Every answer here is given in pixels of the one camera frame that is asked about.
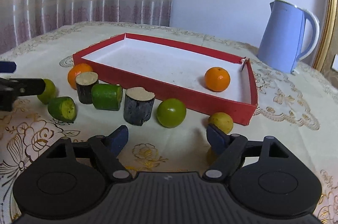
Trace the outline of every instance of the kettle spout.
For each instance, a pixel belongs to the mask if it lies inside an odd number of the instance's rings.
[[[273,4],[274,4],[274,1],[270,3],[270,9],[271,9],[271,11],[273,11]]]

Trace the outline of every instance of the wooden log piece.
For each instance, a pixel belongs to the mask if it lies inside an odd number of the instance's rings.
[[[142,87],[130,88],[126,91],[123,117],[129,124],[142,126],[151,117],[155,94]]]
[[[92,104],[92,87],[99,83],[99,76],[94,72],[80,73],[75,77],[77,96],[82,104]]]

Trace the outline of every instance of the green fruit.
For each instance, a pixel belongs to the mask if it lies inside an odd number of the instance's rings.
[[[76,106],[71,97],[56,97],[48,103],[49,114],[62,122],[73,123],[76,118]]]
[[[46,85],[45,90],[43,91],[42,94],[37,95],[37,97],[43,104],[47,105],[52,98],[55,98],[56,87],[53,81],[49,79],[44,79],[43,81],[45,82]]]
[[[209,124],[214,124],[217,128],[228,134],[234,127],[234,122],[230,115],[226,113],[214,113],[208,119]]]
[[[167,128],[175,128],[181,124],[187,114],[187,108],[178,99],[170,98],[162,101],[157,108],[157,120]]]
[[[95,84],[92,87],[92,101],[99,110],[119,110],[123,95],[120,85]]]

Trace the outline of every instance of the electric kettle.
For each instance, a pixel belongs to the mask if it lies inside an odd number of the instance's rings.
[[[271,15],[258,50],[258,59],[273,69],[292,73],[297,62],[315,49],[319,39],[319,20],[305,9],[282,0],[270,3]],[[309,46],[301,52],[305,22],[312,25]]]

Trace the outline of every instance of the white tablecloth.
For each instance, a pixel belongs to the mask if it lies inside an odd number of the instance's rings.
[[[15,102],[13,112],[1,113],[0,223],[11,223],[20,215],[11,193],[15,178],[58,138],[69,136],[74,142],[86,141],[96,134],[108,135],[126,124],[122,109],[99,111],[79,103],[76,91],[67,82],[73,53],[125,32],[174,39],[250,58],[259,104],[250,124],[235,124],[232,133],[258,141],[266,135],[277,137],[322,182],[323,194],[315,216],[323,223],[338,221],[338,94],[319,72],[299,63],[298,74],[283,74],[258,61],[257,48],[204,34],[159,26],[85,22],[36,37],[0,57],[16,62],[13,77],[49,78],[55,82],[59,96],[71,96],[78,107],[74,124],[53,120],[35,96],[21,98]],[[154,110],[159,103],[155,101]],[[132,173],[203,172],[210,147],[206,119],[206,115],[188,110],[185,121],[174,129],[161,127],[154,114],[141,127],[127,124],[129,142],[119,160]]]

